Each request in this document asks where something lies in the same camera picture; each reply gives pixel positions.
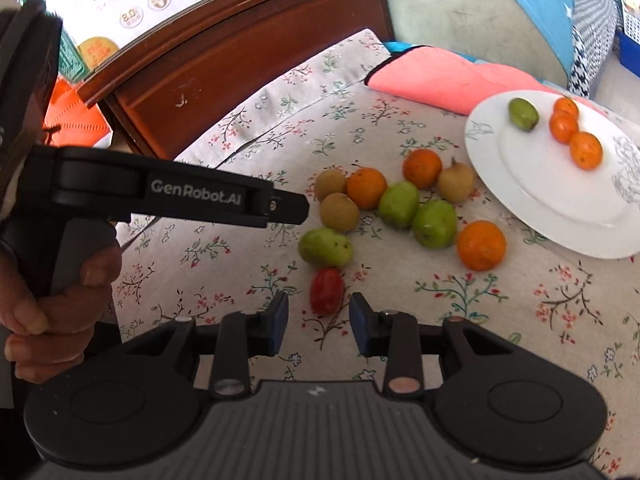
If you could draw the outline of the person left hand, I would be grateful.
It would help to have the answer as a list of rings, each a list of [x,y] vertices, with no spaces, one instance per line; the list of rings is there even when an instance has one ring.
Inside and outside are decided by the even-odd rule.
[[[82,362],[120,270],[122,251],[114,242],[84,262],[76,283],[37,299],[13,258],[1,253],[1,325],[11,332],[3,353],[16,378],[42,384]]]

